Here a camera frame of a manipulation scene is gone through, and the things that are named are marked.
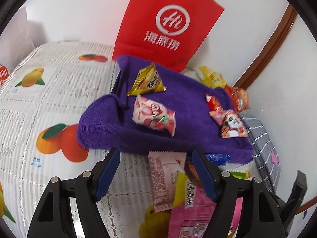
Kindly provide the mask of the magenta snack bag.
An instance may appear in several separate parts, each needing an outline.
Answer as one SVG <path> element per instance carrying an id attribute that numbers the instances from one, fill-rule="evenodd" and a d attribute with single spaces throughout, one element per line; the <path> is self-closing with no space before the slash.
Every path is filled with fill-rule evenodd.
<path id="1" fill-rule="evenodd" d="M 178 173 L 168 236 L 203 237 L 216 203 L 204 189 L 196 187 L 184 173 Z"/>

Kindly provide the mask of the pink bear wafer packet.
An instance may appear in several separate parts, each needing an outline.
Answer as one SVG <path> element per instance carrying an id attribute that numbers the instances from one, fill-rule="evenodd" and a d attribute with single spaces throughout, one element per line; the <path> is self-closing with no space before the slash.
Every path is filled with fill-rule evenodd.
<path id="1" fill-rule="evenodd" d="M 172 209 L 178 173 L 184 173 L 185 160 L 183 152 L 149 152 L 156 213 Z"/>

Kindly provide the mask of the grey checked folded cloth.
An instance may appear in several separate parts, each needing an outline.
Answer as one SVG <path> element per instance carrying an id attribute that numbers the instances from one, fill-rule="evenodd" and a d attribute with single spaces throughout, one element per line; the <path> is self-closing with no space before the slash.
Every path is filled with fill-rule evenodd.
<path id="1" fill-rule="evenodd" d="M 248 138 L 254 149 L 253 159 L 258 172 L 269 192 L 276 193 L 281 164 L 278 153 L 266 130 L 258 117 L 239 114 L 248 132 Z"/>

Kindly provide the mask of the blue foil snack packet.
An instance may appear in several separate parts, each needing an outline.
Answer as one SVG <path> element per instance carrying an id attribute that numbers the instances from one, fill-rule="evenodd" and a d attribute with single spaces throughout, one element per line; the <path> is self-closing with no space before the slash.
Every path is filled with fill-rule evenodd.
<path id="1" fill-rule="evenodd" d="M 218 166 L 224 166 L 231 160 L 230 155 L 223 154 L 206 154 L 208 161 L 215 163 Z"/>

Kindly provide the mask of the panda snack packet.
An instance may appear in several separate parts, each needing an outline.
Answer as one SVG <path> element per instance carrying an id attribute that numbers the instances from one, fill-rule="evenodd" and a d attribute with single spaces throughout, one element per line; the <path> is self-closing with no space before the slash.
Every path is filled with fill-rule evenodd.
<path id="1" fill-rule="evenodd" d="M 210 111 L 209 115 L 221 128 L 221 137 L 226 138 L 245 138 L 248 136 L 247 130 L 238 116 L 233 110 L 217 110 Z"/>

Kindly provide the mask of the orange chips bag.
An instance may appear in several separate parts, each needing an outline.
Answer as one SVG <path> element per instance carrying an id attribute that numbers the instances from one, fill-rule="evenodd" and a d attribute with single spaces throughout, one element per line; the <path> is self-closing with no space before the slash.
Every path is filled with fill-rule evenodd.
<path id="1" fill-rule="evenodd" d="M 241 113 L 250 109 L 249 96 L 244 89 L 226 85 L 225 90 L 230 96 L 236 112 Z"/>

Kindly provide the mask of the small red snack packet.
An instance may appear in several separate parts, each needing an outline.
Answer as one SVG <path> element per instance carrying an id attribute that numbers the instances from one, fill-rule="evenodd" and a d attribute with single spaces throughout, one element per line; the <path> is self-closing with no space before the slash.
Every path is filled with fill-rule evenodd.
<path id="1" fill-rule="evenodd" d="M 206 94 L 205 98 L 206 98 L 206 104 L 207 104 L 210 111 L 222 111 L 223 110 L 217 97 Z"/>

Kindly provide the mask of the fruit print tablecloth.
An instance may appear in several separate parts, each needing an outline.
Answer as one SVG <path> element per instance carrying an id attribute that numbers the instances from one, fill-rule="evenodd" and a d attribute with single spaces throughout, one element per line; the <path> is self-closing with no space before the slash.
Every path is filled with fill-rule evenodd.
<path id="1" fill-rule="evenodd" d="M 91 103 L 114 89 L 119 64 L 105 62 L 112 52 L 112 46 L 98 43 L 48 42 L 29 53 L 1 87 L 1 184 L 11 213 L 3 219 L 16 237 L 27 237 L 51 177 L 77 177 L 109 152 L 90 149 L 65 157 L 60 138 Z M 105 58 L 79 60 L 86 54 Z M 26 75 L 34 77 L 33 85 L 16 86 Z M 147 156 L 122 152 L 110 188 L 97 204 L 110 236 L 139 237 L 146 207 L 153 203 Z"/>

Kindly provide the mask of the pink strawberry candy packet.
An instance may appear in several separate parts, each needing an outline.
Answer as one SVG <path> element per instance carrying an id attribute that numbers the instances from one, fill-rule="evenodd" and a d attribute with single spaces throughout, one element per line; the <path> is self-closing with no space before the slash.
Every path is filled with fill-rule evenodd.
<path id="1" fill-rule="evenodd" d="M 132 120 L 153 130 L 167 131 L 171 136 L 175 135 L 176 112 L 141 95 L 136 96 Z"/>

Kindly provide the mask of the yellow chips bag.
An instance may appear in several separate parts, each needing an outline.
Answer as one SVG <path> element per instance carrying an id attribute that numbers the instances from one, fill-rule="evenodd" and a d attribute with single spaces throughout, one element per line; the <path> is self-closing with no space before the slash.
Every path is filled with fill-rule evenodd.
<path id="1" fill-rule="evenodd" d="M 223 75 L 210 67 L 201 66 L 196 70 L 196 75 L 201 82 L 209 88 L 225 88 L 227 81 Z"/>

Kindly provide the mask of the purple towel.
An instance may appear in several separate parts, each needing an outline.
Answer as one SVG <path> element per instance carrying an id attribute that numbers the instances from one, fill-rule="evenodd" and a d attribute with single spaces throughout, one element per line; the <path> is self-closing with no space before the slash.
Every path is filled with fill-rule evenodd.
<path id="1" fill-rule="evenodd" d="M 209 115 L 206 95 L 216 97 L 225 110 L 233 108 L 222 88 L 211 89 L 194 79 L 157 66 L 166 90 L 152 92 L 137 102 L 127 93 L 138 72 L 149 61 L 123 55 L 116 91 L 100 97 L 82 114 L 77 139 L 90 149 L 118 148 L 122 152 L 147 154 L 150 151 L 229 155 L 233 163 L 253 159 L 248 138 L 223 138 L 221 127 Z"/>

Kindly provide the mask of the white red box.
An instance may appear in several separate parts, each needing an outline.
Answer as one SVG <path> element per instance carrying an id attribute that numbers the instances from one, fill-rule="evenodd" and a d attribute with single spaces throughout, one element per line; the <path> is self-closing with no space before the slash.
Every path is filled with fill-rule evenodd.
<path id="1" fill-rule="evenodd" d="M 0 86 L 2 86 L 5 83 L 9 75 L 10 73 L 6 66 L 0 65 Z"/>

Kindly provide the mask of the gold triangular snack packet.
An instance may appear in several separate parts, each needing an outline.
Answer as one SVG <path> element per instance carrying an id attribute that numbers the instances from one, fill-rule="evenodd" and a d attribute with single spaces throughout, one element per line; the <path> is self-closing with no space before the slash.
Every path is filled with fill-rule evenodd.
<path id="1" fill-rule="evenodd" d="M 127 96 L 164 92 L 166 89 L 156 69 L 156 64 L 152 62 L 149 66 L 139 70 L 132 88 L 127 92 Z"/>

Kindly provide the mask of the red paper shopping bag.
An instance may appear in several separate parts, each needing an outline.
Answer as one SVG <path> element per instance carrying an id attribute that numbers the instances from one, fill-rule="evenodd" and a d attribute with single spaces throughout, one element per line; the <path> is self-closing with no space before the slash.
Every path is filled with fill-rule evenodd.
<path id="1" fill-rule="evenodd" d="M 181 72 L 223 11 L 214 0 L 130 0 L 113 58 L 130 55 Z"/>

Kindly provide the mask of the brown wooden door frame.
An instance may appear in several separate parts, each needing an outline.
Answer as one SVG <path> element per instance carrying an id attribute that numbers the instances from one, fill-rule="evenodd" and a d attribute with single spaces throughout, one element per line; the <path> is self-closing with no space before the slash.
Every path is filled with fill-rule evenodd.
<path id="1" fill-rule="evenodd" d="M 296 9 L 289 4 L 270 39 L 266 42 L 253 63 L 237 80 L 234 86 L 247 90 L 247 88 L 252 85 L 280 49 L 288 36 L 297 15 Z"/>

